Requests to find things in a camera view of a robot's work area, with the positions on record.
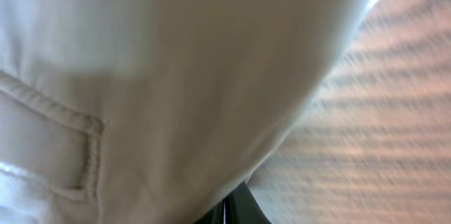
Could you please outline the beige shorts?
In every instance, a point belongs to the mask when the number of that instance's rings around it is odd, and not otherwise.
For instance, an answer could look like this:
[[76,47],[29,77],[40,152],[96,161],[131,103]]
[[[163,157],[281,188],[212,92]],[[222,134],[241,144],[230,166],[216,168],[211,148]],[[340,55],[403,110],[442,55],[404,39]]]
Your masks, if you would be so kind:
[[1,222],[194,223],[378,0],[1,0]]

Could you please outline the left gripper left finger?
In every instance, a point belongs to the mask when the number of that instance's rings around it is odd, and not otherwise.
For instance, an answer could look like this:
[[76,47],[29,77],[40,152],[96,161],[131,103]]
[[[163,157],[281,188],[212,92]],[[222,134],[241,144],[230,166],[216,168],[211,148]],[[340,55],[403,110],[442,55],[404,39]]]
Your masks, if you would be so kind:
[[220,201],[194,224],[224,224],[224,203]]

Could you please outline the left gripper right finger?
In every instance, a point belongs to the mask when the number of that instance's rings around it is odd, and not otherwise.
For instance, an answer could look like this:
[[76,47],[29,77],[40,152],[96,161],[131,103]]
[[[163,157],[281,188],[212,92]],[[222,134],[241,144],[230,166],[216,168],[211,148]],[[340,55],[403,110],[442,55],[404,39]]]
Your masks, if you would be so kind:
[[225,224],[271,224],[245,182],[224,199]]

